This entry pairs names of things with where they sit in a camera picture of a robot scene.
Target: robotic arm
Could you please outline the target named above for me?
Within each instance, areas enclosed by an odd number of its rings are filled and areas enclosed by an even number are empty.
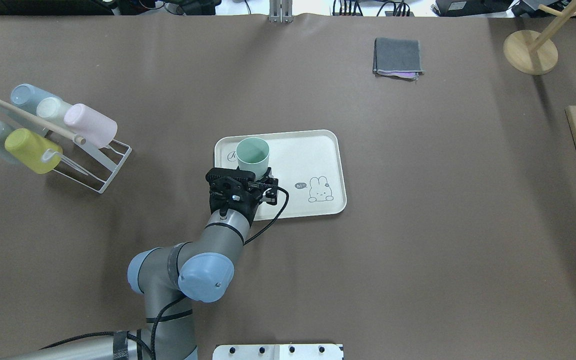
[[[191,300],[213,303],[221,299],[243,246],[269,228],[288,204],[288,192],[278,186],[270,171],[269,167],[256,180],[251,171],[211,169],[206,174],[211,215],[199,240],[153,248],[131,260],[128,284],[144,295],[146,328],[98,333],[112,338],[57,346],[67,339],[8,360],[196,360]],[[277,191],[286,194],[283,207],[263,230],[246,240],[258,206],[276,205]]]

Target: mint green cup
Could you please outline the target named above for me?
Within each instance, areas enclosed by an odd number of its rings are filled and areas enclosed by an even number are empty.
[[[252,171],[260,180],[268,170],[270,146],[260,137],[247,137],[237,144],[237,162],[240,170]]]

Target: wooden mug tree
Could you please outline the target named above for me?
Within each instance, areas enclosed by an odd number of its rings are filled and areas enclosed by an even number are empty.
[[[576,16],[576,0],[572,0],[563,11],[543,4],[539,5],[539,9],[556,16],[543,32],[519,30],[508,35],[503,42],[503,54],[508,62],[530,75],[544,75],[557,65],[559,54],[551,37],[571,17]]]

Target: yellow cup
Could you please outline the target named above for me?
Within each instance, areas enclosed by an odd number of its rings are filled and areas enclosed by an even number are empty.
[[[64,152],[61,146],[28,129],[17,129],[11,132],[4,146],[7,152],[37,174],[48,173],[61,161],[59,156],[53,156],[48,162],[42,162],[42,155],[46,150]]]

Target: gray cloth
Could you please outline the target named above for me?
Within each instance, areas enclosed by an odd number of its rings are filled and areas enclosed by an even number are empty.
[[[421,68],[421,48],[414,39],[376,38],[372,72],[384,76],[417,79]]]

